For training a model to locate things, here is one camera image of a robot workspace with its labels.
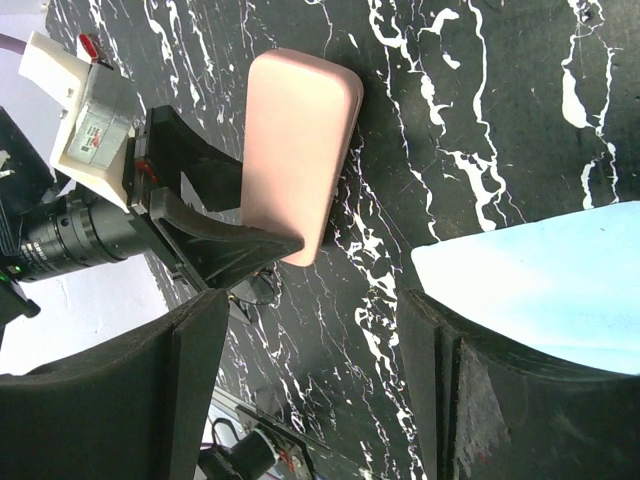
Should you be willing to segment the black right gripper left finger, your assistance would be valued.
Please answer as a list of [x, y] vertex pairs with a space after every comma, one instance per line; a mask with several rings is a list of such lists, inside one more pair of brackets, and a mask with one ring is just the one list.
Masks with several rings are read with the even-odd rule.
[[162, 317], [1, 377], [4, 479], [191, 479], [228, 326], [207, 290]]

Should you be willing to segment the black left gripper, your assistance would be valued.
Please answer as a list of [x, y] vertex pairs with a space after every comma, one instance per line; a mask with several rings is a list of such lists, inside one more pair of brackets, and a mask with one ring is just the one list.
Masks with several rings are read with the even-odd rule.
[[242, 163], [207, 143], [170, 105], [147, 112], [127, 140], [129, 223], [169, 272], [197, 292], [229, 290], [303, 247], [299, 238], [224, 223], [182, 200], [186, 177], [209, 211], [240, 206]]

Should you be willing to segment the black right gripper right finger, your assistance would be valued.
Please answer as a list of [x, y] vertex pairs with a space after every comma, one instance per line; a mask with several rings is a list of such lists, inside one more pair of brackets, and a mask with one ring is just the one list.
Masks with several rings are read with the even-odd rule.
[[635, 479], [639, 380], [545, 354], [428, 295], [399, 297], [399, 338], [431, 479]]

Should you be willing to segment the pink glasses case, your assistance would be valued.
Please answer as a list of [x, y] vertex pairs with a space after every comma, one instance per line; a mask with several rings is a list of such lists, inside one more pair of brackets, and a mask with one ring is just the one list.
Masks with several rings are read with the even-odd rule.
[[301, 240], [283, 259], [290, 265], [318, 255], [363, 98], [355, 72], [296, 50], [269, 50], [250, 65], [241, 219]]

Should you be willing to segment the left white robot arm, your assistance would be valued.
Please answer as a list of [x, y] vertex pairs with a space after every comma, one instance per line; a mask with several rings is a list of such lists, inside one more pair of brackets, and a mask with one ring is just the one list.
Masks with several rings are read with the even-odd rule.
[[196, 291], [231, 290], [302, 248], [302, 241], [233, 225], [242, 165], [202, 139], [169, 106], [151, 109], [124, 144], [125, 203], [67, 189], [8, 113], [1, 116], [1, 320], [40, 309], [22, 291], [37, 282], [153, 253]]

